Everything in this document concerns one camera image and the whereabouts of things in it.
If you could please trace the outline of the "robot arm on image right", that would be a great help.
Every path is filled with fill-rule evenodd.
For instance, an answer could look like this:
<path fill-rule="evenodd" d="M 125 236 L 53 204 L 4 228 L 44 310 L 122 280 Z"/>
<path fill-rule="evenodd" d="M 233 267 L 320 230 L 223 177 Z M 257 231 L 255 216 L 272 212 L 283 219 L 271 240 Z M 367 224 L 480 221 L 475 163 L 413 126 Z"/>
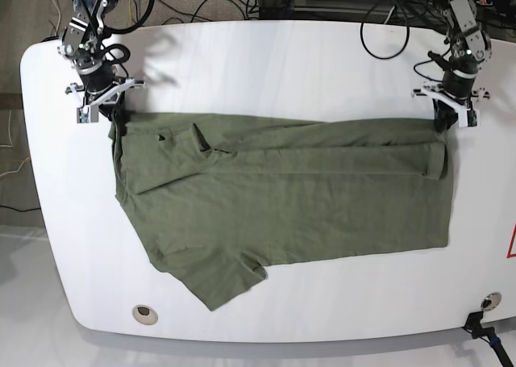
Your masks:
<path fill-rule="evenodd" d="M 432 100 L 438 133 L 454 125 L 475 127 L 478 114 L 473 103 L 491 98 L 487 89 L 474 86 L 481 66 L 492 55 L 491 39 L 476 20 L 473 0 L 433 0 L 432 4 L 447 24 L 444 43 L 448 49 L 443 54 L 429 52 L 428 62 L 438 65 L 443 76 L 427 77 L 427 83 L 412 95 Z"/>

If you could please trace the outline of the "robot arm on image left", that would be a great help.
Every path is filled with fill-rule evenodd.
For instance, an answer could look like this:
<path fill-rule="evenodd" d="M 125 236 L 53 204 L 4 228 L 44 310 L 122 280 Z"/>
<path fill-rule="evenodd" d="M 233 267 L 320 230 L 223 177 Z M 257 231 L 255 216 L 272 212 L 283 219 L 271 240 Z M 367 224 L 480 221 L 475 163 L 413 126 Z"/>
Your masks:
<path fill-rule="evenodd" d="M 66 94 L 77 100 L 77 123 L 96 123 L 102 115 L 108 120 L 122 118 L 128 90 L 145 87 L 125 68 L 131 51 L 124 44 L 104 41 L 113 35 L 126 35 L 143 26 L 155 0 L 149 0 L 141 19 L 123 29 L 109 27 L 105 17 L 119 0 L 72 0 L 73 16 L 61 35 L 58 52 L 77 72 L 81 82 L 70 84 Z"/>

